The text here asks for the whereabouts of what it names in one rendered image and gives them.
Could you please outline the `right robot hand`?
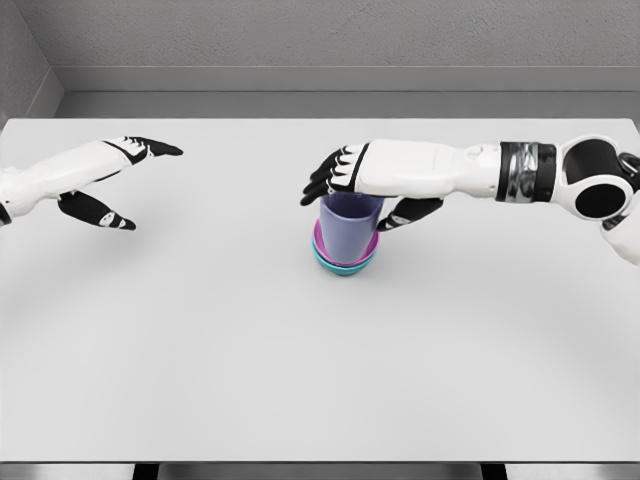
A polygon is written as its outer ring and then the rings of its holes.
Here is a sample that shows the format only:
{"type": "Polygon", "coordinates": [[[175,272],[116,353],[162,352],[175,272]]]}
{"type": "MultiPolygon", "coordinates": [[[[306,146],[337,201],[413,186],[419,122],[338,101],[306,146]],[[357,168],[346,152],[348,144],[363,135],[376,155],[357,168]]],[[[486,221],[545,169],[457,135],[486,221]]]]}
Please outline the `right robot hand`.
{"type": "Polygon", "coordinates": [[[427,184],[438,148],[427,143],[378,139],[346,145],[332,152],[310,175],[300,204],[341,193],[358,193],[400,201],[380,219],[376,230],[387,232],[417,222],[444,205],[444,194],[427,184]]]}

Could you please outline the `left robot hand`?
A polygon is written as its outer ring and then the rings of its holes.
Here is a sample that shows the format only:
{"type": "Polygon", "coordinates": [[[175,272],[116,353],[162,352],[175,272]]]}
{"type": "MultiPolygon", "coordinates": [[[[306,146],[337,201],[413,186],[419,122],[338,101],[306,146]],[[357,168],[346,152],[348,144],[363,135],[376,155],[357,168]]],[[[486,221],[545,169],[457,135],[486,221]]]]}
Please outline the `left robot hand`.
{"type": "Polygon", "coordinates": [[[177,146],[144,137],[125,136],[94,141],[57,154],[45,162],[39,174],[43,197],[54,199],[66,215],[84,223],[134,231],[133,221],[81,191],[85,186],[112,177],[147,158],[180,156],[177,146]]]}

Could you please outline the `lavender cup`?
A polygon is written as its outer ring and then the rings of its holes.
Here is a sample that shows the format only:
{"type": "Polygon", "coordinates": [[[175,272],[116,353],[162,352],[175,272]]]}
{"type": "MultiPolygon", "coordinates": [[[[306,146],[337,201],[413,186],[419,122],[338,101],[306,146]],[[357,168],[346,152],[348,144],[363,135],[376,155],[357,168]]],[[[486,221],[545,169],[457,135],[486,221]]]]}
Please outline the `lavender cup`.
{"type": "Polygon", "coordinates": [[[321,198],[319,220],[325,250],[338,264],[359,261],[370,244],[384,199],[336,192],[321,198]]]}

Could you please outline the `pink bowl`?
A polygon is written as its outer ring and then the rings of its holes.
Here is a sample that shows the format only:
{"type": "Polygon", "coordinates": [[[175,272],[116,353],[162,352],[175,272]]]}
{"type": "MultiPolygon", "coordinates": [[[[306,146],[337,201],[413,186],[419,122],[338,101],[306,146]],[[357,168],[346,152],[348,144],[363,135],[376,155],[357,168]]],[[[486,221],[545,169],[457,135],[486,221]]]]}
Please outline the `pink bowl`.
{"type": "Polygon", "coordinates": [[[315,221],[312,233],[312,249],[318,262],[336,275],[349,276],[365,268],[374,258],[379,244],[379,233],[375,232],[367,248],[358,261],[352,264],[339,264],[332,261],[326,251],[322,236],[321,222],[315,221]]]}

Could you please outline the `teal bowl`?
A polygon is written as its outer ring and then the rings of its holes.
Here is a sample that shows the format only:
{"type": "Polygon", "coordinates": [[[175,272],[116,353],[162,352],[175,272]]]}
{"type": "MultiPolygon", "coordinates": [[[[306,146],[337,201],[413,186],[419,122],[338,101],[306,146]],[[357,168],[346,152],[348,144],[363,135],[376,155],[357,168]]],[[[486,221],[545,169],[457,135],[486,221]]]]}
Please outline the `teal bowl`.
{"type": "Polygon", "coordinates": [[[315,243],[312,242],[312,249],[318,263],[330,273],[333,273],[338,276],[351,276],[359,273],[363,269],[365,269],[373,260],[376,255],[378,248],[378,241],[373,240],[372,243],[367,247],[361,259],[350,265],[338,265],[329,262],[323,255],[321,248],[315,243]]]}

